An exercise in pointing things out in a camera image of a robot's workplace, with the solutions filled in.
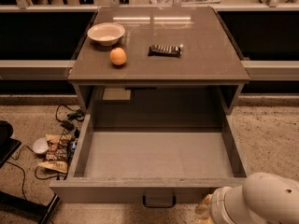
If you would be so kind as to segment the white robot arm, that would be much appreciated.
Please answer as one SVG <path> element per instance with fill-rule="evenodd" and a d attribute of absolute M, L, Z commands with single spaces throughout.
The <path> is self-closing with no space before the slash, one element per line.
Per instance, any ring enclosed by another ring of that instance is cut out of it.
<path fill-rule="evenodd" d="M 195 209 L 199 224 L 299 224 L 299 182 L 270 173 L 208 194 Z"/>

